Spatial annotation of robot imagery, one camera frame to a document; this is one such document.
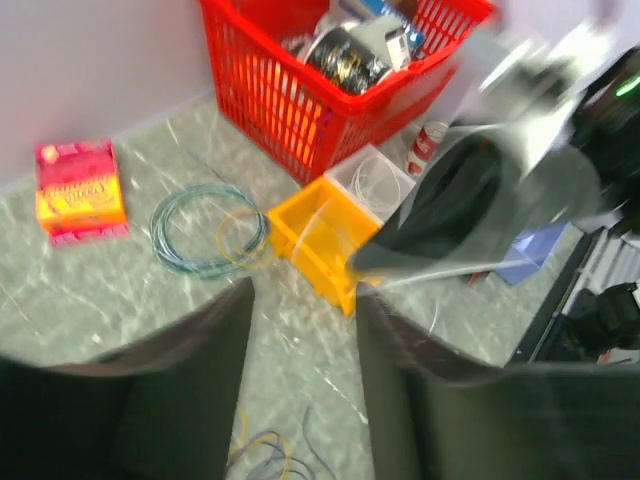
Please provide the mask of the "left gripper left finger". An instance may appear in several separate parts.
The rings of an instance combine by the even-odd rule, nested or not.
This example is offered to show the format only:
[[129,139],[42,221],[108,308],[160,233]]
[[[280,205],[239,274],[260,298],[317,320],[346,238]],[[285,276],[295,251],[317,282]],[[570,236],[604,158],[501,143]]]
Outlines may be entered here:
[[221,479],[255,300],[243,279],[92,362],[1,360],[5,479]]

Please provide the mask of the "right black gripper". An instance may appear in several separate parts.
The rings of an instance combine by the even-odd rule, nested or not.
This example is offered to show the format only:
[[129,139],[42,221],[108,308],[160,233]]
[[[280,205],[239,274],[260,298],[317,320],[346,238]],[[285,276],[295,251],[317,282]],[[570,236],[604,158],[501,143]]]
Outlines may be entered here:
[[601,182],[575,148],[555,144],[522,175],[513,157],[480,133],[449,132],[451,146],[389,219],[349,259],[358,273],[417,273],[452,260],[502,260],[515,238],[585,217]]

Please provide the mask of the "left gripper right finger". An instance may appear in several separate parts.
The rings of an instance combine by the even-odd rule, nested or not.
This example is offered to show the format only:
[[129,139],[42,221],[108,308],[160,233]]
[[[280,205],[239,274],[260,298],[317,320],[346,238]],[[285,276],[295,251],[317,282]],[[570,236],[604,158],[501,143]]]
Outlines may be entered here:
[[458,353],[357,287],[356,330],[378,479],[635,479],[639,370]]

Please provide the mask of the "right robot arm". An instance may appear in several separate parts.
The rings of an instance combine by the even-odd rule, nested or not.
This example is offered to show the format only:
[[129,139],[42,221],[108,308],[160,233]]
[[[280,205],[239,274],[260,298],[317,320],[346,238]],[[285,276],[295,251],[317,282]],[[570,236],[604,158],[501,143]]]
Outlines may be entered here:
[[609,212],[639,232],[639,52],[570,96],[557,66],[518,66],[455,121],[432,167],[350,258],[359,273],[454,276],[514,265],[516,238]]

